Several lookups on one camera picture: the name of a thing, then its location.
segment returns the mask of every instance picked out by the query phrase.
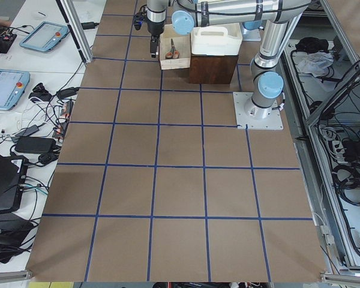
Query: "white cable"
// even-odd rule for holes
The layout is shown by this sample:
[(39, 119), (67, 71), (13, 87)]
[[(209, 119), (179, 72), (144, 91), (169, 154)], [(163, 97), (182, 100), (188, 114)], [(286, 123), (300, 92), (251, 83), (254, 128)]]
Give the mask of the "white cable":
[(322, 221), (323, 225), (326, 225), (326, 226), (327, 226), (327, 224), (326, 224), (326, 222), (324, 221), (324, 219), (323, 219), (318, 213), (312, 212), (312, 214), (314, 214), (317, 218), (319, 218), (319, 219)]
[(17, 131), (12, 132), (12, 133), (8, 133), (7, 131), (4, 131), (4, 132), (2, 133), (2, 132), (1, 132), (2, 130), (0, 129), (0, 135), (13, 135), (13, 134), (18, 133), (18, 132), (22, 129), (23, 113), (20, 113), (20, 112), (17, 112), (17, 111), (12, 111), (12, 112), (2, 112), (2, 113), (0, 113), (0, 115), (5, 114), (6, 116), (8, 116), (9, 114), (12, 114), (12, 113), (20, 114), (20, 120), (17, 121), (17, 124), (16, 124), (16, 126), (17, 126)]

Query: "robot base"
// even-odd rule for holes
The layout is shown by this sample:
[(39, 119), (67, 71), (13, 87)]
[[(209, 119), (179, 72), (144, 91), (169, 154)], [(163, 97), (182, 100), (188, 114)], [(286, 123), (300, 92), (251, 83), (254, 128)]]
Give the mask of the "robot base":
[(283, 123), (281, 121), (280, 111), (273, 110), (267, 118), (263, 120), (255, 120), (248, 116), (244, 111), (245, 102), (252, 97), (252, 92), (234, 92), (233, 100), (235, 102), (236, 124), (238, 129), (250, 130), (282, 130)]
[(240, 25), (242, 40), (247, 42), (260, 42), (262, 40), (260, 36), (260, 31), (255, 30), (246, 30), (243, 25)]

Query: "person's hand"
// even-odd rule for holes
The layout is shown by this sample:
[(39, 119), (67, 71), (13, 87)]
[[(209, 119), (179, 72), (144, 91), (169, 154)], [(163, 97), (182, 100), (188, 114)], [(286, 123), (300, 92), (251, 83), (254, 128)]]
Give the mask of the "person's hand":
[(10, 27), (12, 25), (12, 21), (3, 21), (2, 25), (4, 27)]

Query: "metal bracket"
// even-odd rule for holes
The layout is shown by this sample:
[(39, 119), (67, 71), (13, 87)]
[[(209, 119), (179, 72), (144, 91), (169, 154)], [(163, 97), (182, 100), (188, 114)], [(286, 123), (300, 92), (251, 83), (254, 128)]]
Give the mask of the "metal bracket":
[(0, 284), (1, 283), (8, 283), (14, 281), (25, 281), (31, 279), (32, 272), (25, 270), (25, 271), (18, 271), (18, 272), (3, 272), (0, 273)]
[(238, 129), (251, 130), (282, 130), (283, 122), (281, 121), (280, 111), (272, 110), (271, 114), (263, 120), (255, 120), (244, 111), (245, 102), (252, 97), (252, 92), (234, 92), (233, 100), (235, 102), (236, 124)]

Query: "power adapter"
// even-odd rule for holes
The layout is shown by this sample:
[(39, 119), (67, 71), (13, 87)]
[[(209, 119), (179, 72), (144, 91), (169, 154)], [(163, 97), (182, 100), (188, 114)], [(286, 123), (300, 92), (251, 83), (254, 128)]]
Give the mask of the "power adapter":
[(42, 164), (42, 165), (48, 165), (49, 163), (52, 163), (52, 162), (56, 161), (57, 159), (58, 159), (58, 156), (52, 152), (41, 154), (38, 157), (38, 160), (39, 160), (40, 164)]
[(14, 150), (19, 153), (44, 154), (49, 153), (56, 146), (56, 141), (51, 138), (20, 137)]
[(39, 102), (49, 102), (52, 99), (51, 93), (44, 92), (31, 92), (28, 99), (30, 99), (33, 103)]
[(63, 99), (66, 99), (68, 97), (76, 95), (79, 89), (80, 89), (79, 87), (70, 87), (70, 88), (67, 88), (67, 89), (63, 89), (63, 90), (60, 90), (60, 91), (56, 92), (56, 96), (60, 100), (63, 100)]
[(82, 23), (82, 28), (83, 30), (88, 30), (88, 29), (95, 29), (96, 26), (98, 26), (99, 23), (96, 22), (84, 22)]

